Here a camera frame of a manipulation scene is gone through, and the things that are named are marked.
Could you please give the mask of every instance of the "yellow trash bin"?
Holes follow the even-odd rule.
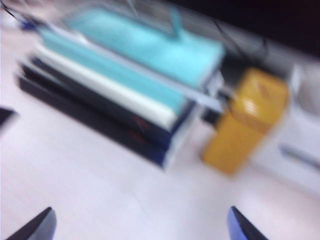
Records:
[[[226,174],[235,173],[287,107],[286,83],[266,72],[249,68],[229,109],[203,153],[205,163]]]

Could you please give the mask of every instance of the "black object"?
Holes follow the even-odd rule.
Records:
[[[14,9],[12,7],[4,4],[3,0],[0,0],[1,8],[3,8],[9,15],[15,18],[21,24],[21,29],[24,31],[33,31],[39,26],[46,26],[47,24],[38,18],[35,18],[29,13],[21,12],[20,10]]]
[[[15,112],[13,110],[5,109],[0,107],[0,128]]]
[[[54,84],[60,85],[60,87],[68,92],[68,94],[70,94],[71,96],[74,96],[82,102],[85,102],[102,114],[124,125],[126,128],[140,133],[148,141],[155,145],[159,145],[165,150],[169,148],[171,144],[171,138],[194,106],[193,102],[189,102],[188,104],[186,104],[186,107],[184,108],[182,114],[175,122],[172,131],[167,131],[134,114],[133,112],[121,107],[120,105],[114,103],[106,97],[101,96],[93,90],[90,90],[89,88],[81,85],[70,77],[67,77],[56,69],[48,66],[38,58],[32,58],[31,63],[38,67],[40,70],[44,71],[46,74],[51,75],[53,78],[43,78],[44,76],[41,75],[39,71],[36,71],[36,69],[33,69],[32,67],[29,67],[27,65],[22,65],[22,69],[25,75],[27,77],[31,76],[29,77],[30,79],[32,79],[33,76],[38,76],[40,78],[42,77],[44,81],[48,82],[48,84],[53,83],[52,79],[55,79]]]
[[[112,138],[151,162],[159,166],[163,165],[166,155],[163,148],[149,143],[136,131],[125,128],[86,103],[69,95],[60,85],[53,82],[48,84],[44,77],[39,76],[33,76],[32,80],[20,76],[18,81],[23,91]]]
[[[320,57],[320,1],[166,0]]]
[[[220,118],[221,114],[211,111],[210,109],[206,110],[203,113],[202,119],[207,123],[212,124],[212,127],[216,125],[218,119]]]
[[[6,240],[52,240],[56,226],[55,211],[48,207]]]
[[[268,240],[235,206],[231,210],[247,240]]]

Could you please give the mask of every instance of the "light blue book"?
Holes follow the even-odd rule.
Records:
[[[185,30],[181,30],[178,37],[171,36],[102,7],[80,12],[65,23],[99,46],[195,89],[201,89],[225,53],[218,41]],[[186,99],[178,90],[49,29],[43,28],[39,32],[47,48],[163,103],[177,115],[181,113]]]

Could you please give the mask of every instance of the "white book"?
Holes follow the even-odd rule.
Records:
[[[172,129],[178,119],[177,114],[161,102],[55,53],[43,45],[38,44],[35,49],[37,57],[45,64],[167,131]]]

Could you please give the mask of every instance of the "floor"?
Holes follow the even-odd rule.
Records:
[[[319,239],[320,199],[250,164],[232,178],[204,165],[201,121],[164,171],[22,92],[36,41],[1,29],[1,105],[18,112],[1,136],[1,239],[51,206],[55,240],[226,240],[233,205],[269,239]]]

